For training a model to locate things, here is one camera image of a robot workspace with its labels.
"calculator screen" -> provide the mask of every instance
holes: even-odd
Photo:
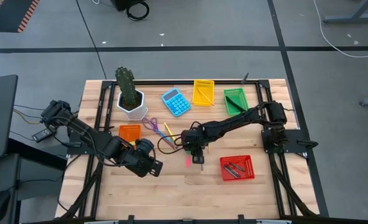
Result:
[[[173,98],[173,96],[177,95],[178,91],[177,90],[173,90],[170,93],[168,93],[167,95],[165,95],[163,98],[165,101],[170,100],[171,98]]]

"scissors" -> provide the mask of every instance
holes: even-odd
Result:
[[[166,135],[164,135],[161,131],[159,131],[159,128],[158,128],[158,119],[157,118],[151,118],[151,119],[148,119],[148,118],[143,118],[142,119],[142,124],[149,130],[153,130],[155,131],[157,134],[159,134],[163,140],[169,144],[172,148],[175,149],[174,147],[174,144],[173,142],[171,142],[171,140],[169,140]]]

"green plastic basket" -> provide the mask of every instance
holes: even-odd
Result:
[[[235,108],[235,106],[227,102],[226,96],[232,99],[233,102],[235,102],[238,106],[240,106],[244,110],[249,109],[243,88],[224,90],[224,101],[226,102],[228,114],[237,115],[240,113],[240,111],[237,108]]]

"cactus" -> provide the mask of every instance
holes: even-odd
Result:
[[[132,71],[124,67],[119,67],[115,72],[115,77],[117,85],[119,85],[122,92],[122,105],[127,110],[136,108],[140,103],[140,97],[134,86]]]

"white hexagonal pot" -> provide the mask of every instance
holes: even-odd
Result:
[[[140,90],[136,90],[138,93],[141,94],[141,105],[134,108],[133,110],[126,110],[125,108],[119,106],[119,103],[121,101],[121,92],[119,93],[119,96],[117,96],[117,107],[121,109],[125,114],[129,121],[135,121],[135,120],[141,120],[144,118],[148,113],[148,107],[145,105],[145,95]]]

